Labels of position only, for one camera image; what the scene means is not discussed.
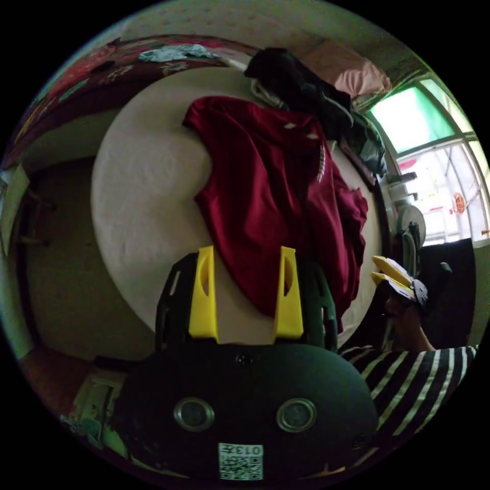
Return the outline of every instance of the black and white stripes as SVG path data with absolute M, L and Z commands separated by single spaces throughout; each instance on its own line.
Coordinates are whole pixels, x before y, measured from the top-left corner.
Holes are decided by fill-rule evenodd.
M 420 431 L 457 388 L 477 350 L 412 353 L 365 346 L 341 352 L 365 379 L 379 416 L 373 448 L 356 465 L 377 453 L 376 448 L 385 453 Z

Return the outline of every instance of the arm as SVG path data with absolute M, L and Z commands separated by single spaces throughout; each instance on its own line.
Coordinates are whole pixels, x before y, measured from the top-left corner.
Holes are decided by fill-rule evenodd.
M 422 330 L 416 307 L 404 308 L 397 300 L 390 298 L 386 310 L 395 316 L 395 331 L 404 349 L 411 352 L 435 351 Z

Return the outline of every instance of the red shirt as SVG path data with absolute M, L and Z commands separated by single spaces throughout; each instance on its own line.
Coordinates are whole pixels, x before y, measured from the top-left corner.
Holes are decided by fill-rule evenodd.
M 340 319 L 357 296 L 368 204 L 344 182 L 316 117 L 211 96 L 182 124 L 211 155 L 195 200 L 245 296 L 275 315 L 280 250 L 291 247 L 320 264 Z

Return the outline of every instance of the floor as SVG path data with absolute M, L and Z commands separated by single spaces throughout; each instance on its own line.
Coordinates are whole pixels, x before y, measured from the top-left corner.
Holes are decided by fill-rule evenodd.
M 68 416 L 73 401 L 93 369 L 90 362 L 36 347 L 20 362 L 31 387 L 46 407 Z
M 70 356 L 143 360 L 154 334 L 120 296 L 99 254 L 90 214 L 92 166 L 93 159 L 61 163 L 35 183 L 57 205 L 37 226 L 50 245 L 26 248 L 35 327 L 45 346 Z

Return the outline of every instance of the lens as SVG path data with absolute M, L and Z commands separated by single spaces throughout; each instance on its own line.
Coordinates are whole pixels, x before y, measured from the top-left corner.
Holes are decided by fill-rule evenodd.
M 184 398 L 175 406 L 174 418 L 183 429 L 199 432 L 213 423 L 214 412 L 204 400 Z
M 314 424 L 316 407 L 305 398 L 293 398 L 280 406 L 276 420 L 286 432 L 302 432 Z

